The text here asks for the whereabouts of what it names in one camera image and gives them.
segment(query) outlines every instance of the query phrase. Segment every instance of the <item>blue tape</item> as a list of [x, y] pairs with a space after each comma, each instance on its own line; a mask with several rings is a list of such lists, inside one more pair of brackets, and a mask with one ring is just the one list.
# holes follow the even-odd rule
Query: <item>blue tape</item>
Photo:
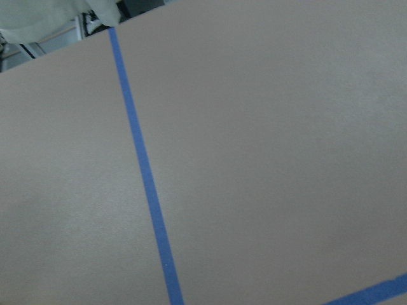
[[158, 252], [160, 253], [161, 264], [164, 272], [165, 283], [171, 305], [183, 305], [183, 295], [179, 286], [176, 266], [171, 253], [170, 241], [165, 228], [164, 218], [158, 200], [157, 190], [154, 183], [153, 172], [148, 160], [146, 146], [142, 137], [137, 111], [135, 110], [132, 92], [128, 83], [127, 73], [115, 28], [109, 29], [110, 42], [113, 49], [114, 60], [119, 74], [121, 90], [126, 104], [128, 121], [132, 131], [135, 151], [139, 160], [140, 171], [147, 196], [148, 206], [153, 222], [155, 238]]
[[373, 305], [407, 293], [407, 274], [346, 295], [325, 305]]

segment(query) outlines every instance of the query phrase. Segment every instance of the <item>white cloth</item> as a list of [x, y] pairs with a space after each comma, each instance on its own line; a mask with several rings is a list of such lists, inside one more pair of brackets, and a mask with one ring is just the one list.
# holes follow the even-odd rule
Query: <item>white cloth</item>
[[9, 43], [33, 43], [89, 10], [104, 25], [119, 23], [115, 0], [0, 0], [0, 33]]

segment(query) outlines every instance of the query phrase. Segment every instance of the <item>white fabric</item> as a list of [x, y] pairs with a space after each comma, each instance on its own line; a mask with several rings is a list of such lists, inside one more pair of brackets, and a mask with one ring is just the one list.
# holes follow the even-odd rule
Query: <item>white fabric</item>
[[104, 25], [119, 23], [115, 0], [0, 0], [0, 33], [9, 43], [33, 43], [88, 10]]

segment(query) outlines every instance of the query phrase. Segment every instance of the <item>blue line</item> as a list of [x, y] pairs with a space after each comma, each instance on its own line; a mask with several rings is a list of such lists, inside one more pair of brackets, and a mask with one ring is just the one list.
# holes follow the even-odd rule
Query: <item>blue line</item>
[[128, 83], [125, 64], [123, 62], [123, 57], [121, 56], [116, 30], [114, 28], [109, 29], [109, 36], [113, 49], [114, 60], [116, 62], [117, 72], [119, 74], [121, 90], [123, 92], [123, 98], [126, 104], [127, 116], [133, 135], [135, 151], [139, 160], [151, 220], [153, 221], [155, 238], [157, 241], [158, 251], [160, 253], [170, 303], [171, 305], [183, 305], [183, 294], [178, 282], [177, 270], [172, 257], [170, 241], [168, 239], [160, 202], [158, 200], [153, 172], [151, 171], [148, 161], [146, 146], [144, 145], [139, 119], [137, 117], [137, 111], [135, 110], [132, 92]]
[[346, 295], [325, 305], [373, 305], [407, 293], [407, 274]]

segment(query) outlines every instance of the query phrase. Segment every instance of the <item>short blue tape strip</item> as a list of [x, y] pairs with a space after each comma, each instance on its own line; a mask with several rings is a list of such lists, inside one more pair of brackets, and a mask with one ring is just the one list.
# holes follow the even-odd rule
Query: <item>short blue tape strip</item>
[[407, 274], [346, 295], [325, 305], [373, 305], [407, 293]]
[[110, 41], [113, 49], [114, 60], [119, 74], [121, 90], [125, 100], [128, 121], [132, 131], [135, 151], [139, 160], [140, 171], [147, 196], [148, 206], [153, 221], [155, 238], [160, 253], [161, 264], [164, 272], [165, 283], [171, 305], [183, 305], [183, 295], [179, 286], [176, 266], [171, 253], [170, 241], [165, 228], [160, 202], [158, 201], [157, 190], [154, 183], [153, 172], [148, 160], [146, 146], [142, 137], [137, 111], [135, 110], [132, 92], [127, 79], [127, 73], [115, 28], [109, 29]]

